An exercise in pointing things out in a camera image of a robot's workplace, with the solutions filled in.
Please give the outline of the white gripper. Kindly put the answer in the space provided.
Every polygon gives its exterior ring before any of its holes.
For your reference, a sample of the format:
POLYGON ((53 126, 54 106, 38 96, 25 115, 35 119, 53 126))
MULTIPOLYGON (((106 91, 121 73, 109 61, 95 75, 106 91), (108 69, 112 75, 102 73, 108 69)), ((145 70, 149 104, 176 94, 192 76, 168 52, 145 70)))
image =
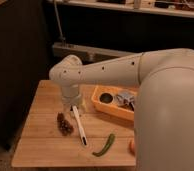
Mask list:
POLYGON ((69 112, 72 106, 80 107, 82 104, 82 95, 78 85, 64 86, 62 90, 62 102, 64 110, 69 112))

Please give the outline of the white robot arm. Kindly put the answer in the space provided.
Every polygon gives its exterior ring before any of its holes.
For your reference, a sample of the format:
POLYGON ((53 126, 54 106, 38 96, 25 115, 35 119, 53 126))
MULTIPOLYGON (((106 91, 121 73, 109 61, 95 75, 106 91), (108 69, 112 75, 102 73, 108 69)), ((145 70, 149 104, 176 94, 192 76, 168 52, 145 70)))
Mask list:
POLYGON ((194 50, 136 53, 84 65, 75 55, 49 71, 73 104, 81 84, 137 87, 137 171, 194 171, 194 50))

